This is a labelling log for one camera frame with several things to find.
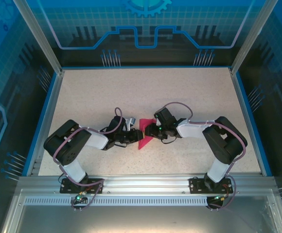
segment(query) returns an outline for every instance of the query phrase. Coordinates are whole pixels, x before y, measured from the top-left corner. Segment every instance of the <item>black mounting plate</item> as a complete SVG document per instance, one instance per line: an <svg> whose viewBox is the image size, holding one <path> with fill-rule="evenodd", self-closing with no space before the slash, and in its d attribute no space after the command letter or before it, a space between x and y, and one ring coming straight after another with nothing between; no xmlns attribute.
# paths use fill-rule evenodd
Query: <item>black mounting plate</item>
<svg viewBox="0 0 282 233"><path fill-rule="evenodd" d="M189 179L191 194L226 194L226 189L222 187L224 184L230 185L229 194L233 193L233 187L231 186L232 183L229 178L223 178L212 192L205 186L205 180L203 178L196 177Z"/></svg>
<svg viewBox="0 0 282 233"><path fill-rule="evenodd" d="M88 183L95 183L100 181L101 179L88 179ZM99 188L100 184L96 184L91 187L90 190L87 191L88 194L95 194L97 189ZM103 187L100 188L98 194L102 193ZM80 186L76 186L72 181L70 181L68 178L62 179L61 186L60 186L60 193L72 193L72 194L78 194L81 192Z"/></svg>

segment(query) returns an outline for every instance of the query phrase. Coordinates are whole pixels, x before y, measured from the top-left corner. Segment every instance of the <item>red triangular object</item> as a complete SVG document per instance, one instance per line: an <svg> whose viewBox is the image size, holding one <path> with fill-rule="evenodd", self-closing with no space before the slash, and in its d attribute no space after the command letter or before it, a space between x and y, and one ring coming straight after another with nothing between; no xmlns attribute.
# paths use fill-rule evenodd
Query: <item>red triangular object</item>
<svg viewBox="0 0 282 233"><path fill-rule="evenodd" d="M144 133L146 126L156 123L155 119L140 119L140 130ZM139 150L141 150L147 143L149 143L153 137L150 136L144 136L144 139L139 141Z"/></svg>

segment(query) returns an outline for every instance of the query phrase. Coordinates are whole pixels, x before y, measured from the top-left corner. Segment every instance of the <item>gear logo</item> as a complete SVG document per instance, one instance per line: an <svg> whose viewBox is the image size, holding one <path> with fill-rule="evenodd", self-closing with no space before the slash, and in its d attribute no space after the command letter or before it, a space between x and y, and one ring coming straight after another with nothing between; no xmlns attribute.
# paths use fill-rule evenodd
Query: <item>gear logo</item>
<svg viewBox="0 0 282 233"><path fill-rule="evenodd" d="M0 20L7 24L14 16L14 5L12 0L0 0Z"/></svg>
<svg viewBox="0 0 282 233"><path fill-rule="evenodd" d="M126 10L130 10L132 14L138 17L148 17L160 14L162 10L167 9L167 5L171 4L171 0L123 0Z"/></svg>

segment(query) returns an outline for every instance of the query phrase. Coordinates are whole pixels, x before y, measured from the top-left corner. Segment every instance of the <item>white speckled table surface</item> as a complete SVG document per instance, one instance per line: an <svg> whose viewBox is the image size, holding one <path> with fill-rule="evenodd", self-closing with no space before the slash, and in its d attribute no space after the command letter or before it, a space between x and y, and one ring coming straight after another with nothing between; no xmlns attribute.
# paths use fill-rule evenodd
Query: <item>white speckled table surface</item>
<svg viewBox="0 0 282 233"><path fill-rule="evenodd" d="M260 172L235 89L227 68L140 68L65 71L53 121L52 134L73 119L81 126L102 129L120 107L124 117L153 118L168 102L189 105L192 121L226 116L248 141L247 153L232 172ZM188 117L181 105L168 106L177 118ZM108 151L84 147L78 159L92 175L136 175L205 173L214 155L205 139L182 138L164 145L153 139L143 149L138 144ZM39 175L60 175L61 171L45 152Z"/></svg>

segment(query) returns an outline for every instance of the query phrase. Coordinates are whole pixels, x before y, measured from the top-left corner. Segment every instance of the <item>blue printed backdrop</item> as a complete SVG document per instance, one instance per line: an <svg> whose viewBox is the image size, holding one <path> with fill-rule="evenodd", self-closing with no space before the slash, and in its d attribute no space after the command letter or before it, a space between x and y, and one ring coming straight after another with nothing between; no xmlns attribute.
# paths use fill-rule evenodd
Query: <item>blue printed backdrop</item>
<svg viewBox="0 0 282 233"><path fill-rule="evenodd" d="M261 140L282 186L282 0L240 68Z"/></svg>
<svg viewBox="0 0 282 233"><path fill-rule="evenodd" d="M22 170L7 153L25 161L52 75L13 1L0 0L0 228Z"/></svg>
<svg viewBox="0 0 282 233"><path fill-rule="evenodd" d="M103 50L120 53L122 65L230 65L263 3L29 1L63 66L112 64Z"/></svg>

